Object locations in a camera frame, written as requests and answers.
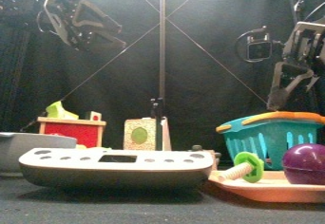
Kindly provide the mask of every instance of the plastic toy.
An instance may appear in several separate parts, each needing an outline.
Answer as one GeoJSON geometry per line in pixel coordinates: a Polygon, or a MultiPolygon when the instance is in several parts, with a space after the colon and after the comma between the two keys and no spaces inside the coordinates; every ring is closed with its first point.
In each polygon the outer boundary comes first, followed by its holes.
{"type": "Polygon", "coordinates": [[[325,146],[304,143],[284,155],[284,170],[293,184],[325,184],[325,146]]]}
{"type": "Polygon", "coordinates": [[[230,179],[236,180],[244,178],[248,182],[257,182],[262,178],[264,161],[258,158],[257,154],[241,152],[237,154],[234,160],[236,167],[226,170],[220,176],[220,182],[230,179]]]}

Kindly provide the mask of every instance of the wooden tray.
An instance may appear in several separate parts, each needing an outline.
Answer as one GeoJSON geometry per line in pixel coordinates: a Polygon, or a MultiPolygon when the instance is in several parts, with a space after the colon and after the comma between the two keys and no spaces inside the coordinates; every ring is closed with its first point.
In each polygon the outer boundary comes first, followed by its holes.
{"type": "Polygon", "coordinates": [[[284,171],[265,171],[257,183],[249,183],[242,178],[218,181],[218,174],[213,171],[209,184],[210,191],[221,189],[262,202],[303,202],[325,203],[325,185],[291,184],[284,171]]]}

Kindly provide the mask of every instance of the small box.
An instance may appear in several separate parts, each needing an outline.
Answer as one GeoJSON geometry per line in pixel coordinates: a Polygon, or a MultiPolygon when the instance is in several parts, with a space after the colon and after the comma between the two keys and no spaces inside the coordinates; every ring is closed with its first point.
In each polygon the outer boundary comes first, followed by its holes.
{"type": "Polygon", "coordinates": [[[59,134],[77,138],[78,144],[83,144],[87,148],[102,146],[103,132],[107,125],[105,121],[60,120],[38,117],[38,122],[40,122],[40,134],[59,134]]]}
{"type": "MultiPolygon", "coordinates": [[[[157,120],[151,118],[126,120],[125,150],[157,150],[157,120]]],[[[162,150],[171,151],[167,118],[162,120],[162,150]]]]}

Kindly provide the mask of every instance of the black backdrop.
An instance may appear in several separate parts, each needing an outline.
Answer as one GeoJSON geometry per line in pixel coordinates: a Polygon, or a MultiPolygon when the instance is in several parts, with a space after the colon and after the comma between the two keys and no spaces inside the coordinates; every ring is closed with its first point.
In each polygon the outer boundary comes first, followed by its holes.
{"type": "MultiPolygon", "coordinates": [[[[127,50],[122,54],[122,50],[97,54],[78,51],[58,36],[42,32],[28,33],[24,49],[12,37],[16,29],[2,25],[2,130],[19,131],[47,105],[67,96],[63,107],[68,111],[82,117],[87,111],[103,114],[109,123],[105,146],[121,149],[125,121],[149,117],[150,99],[159,97],[161,44],[155,25],[161,21],[161,0],[89,1],[123,26],[117,37],[127,42],[127,50]],[[22,48],[19,60],[8,43],[22,48]]],[[[307,0],[303,15],[321,1],[307,0]]],[[[281,61],[281,51],[274,51],[272,59],[246,64],[236,56],[234,42],[245,31],[262,26],[268,26],[274,40],[285,42],[295,27],[291,2],[166,0],[165,7],[173,23],[166,21],[165,35],[165,115],[173,149],[188,150],[193,144],[202,144],[224,153],[226,159],[224,137],[214,128],[266,112],[273,68],[281,61]]],[[[288,109],[315,111],[305,95],[288,109]]],[[[38,125],[27,131],[36,132],[38,125]]]]}

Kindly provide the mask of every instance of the display screen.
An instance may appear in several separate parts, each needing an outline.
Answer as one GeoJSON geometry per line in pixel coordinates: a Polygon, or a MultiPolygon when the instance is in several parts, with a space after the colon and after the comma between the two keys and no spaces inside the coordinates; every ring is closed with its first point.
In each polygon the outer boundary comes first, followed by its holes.
{"type": "Polygon", "coordinates": [[[138,156],[105,155],[99,162],[137,162],[138,156]]]}

